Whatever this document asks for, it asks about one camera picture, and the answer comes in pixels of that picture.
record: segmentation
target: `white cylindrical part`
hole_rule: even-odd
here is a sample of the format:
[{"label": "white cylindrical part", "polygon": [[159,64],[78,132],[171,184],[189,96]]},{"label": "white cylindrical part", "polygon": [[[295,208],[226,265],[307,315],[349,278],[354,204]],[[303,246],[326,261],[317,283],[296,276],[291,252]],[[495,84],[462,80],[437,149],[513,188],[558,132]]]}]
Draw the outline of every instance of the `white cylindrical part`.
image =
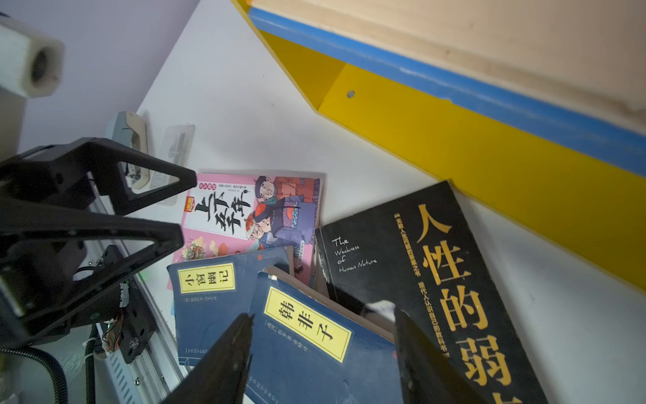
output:
[{"label": "white cylindrical part", "polygon": [[61,81],[62,42],[0,16],[0,87],[25,98],[48,96]]}]

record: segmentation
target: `cartoon illustration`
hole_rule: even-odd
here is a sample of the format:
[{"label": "cartoon illustration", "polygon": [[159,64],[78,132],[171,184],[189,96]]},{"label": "cartoon illustration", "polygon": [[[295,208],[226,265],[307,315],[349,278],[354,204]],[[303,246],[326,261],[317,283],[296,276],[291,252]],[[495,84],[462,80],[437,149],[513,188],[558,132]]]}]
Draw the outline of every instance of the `cartoon illustration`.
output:
[{"label": "cartoon illustration", "polygon": [[317,203],[320,180],[318,178],[299,178],[278,176],[273,181],[261,175],[256,180],[256,198],[259,203],[273,205],[280,199],[303,197],[303,202]]},{"label": "cartoon illustration", "polygon": [[204,250],[204,238],[198,237],[194,240],[189,240],[188,245],[185,249],[182,250],[182,256],[180,262],[188,261],[192,259],[201,259],[208,257],[217,257],[219,255],[227,255],[229,248],[226,244],[222,243],[219,246],[215,245],[215,240],[211,240],[209,245],[209,251]]},{"label": "cartoon illustration", "polygon": [[251,218],[253,228],[247,230],[247,237],[261,239],[260,234],[271,234],[269,239],[284,239],[300,244],[312,244],[315,226],[316,206],[304,202],[303,196],[292,196],[279,199],[273,205],[258,204]]}]

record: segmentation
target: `pink book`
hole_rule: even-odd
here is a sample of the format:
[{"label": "pink book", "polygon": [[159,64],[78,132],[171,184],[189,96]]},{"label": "pink book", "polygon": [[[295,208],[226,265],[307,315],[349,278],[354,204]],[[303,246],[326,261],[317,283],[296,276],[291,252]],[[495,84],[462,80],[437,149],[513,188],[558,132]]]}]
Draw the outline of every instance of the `pink book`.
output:
[{"label": "pink book", "polygon": [[184,205],[184,247],[172,261],[294,247],[295,276],[312,287],[320,179],[198,174]]}]

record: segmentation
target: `black book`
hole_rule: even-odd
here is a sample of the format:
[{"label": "black book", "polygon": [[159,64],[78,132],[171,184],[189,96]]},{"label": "black book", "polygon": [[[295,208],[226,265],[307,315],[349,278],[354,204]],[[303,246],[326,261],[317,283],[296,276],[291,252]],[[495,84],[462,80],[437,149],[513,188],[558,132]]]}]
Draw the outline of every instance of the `black book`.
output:
[{"label": "black book", "polygon": [[316,236],[331,299],[393,323],[396,305],[488,403],[547,403],[449,182]]}]

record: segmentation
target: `screw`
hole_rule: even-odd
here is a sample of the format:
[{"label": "screw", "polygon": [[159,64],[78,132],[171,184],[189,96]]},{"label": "screw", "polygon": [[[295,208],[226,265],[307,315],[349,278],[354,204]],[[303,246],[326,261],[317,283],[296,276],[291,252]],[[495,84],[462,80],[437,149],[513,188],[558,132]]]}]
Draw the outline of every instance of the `screw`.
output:
[{"label": "screw", "polygon": [[128,346],[131,347],[132,349],[135,349],[137,346],[139,346],[139,338],[135,337],[130,340],[128,343]]}]

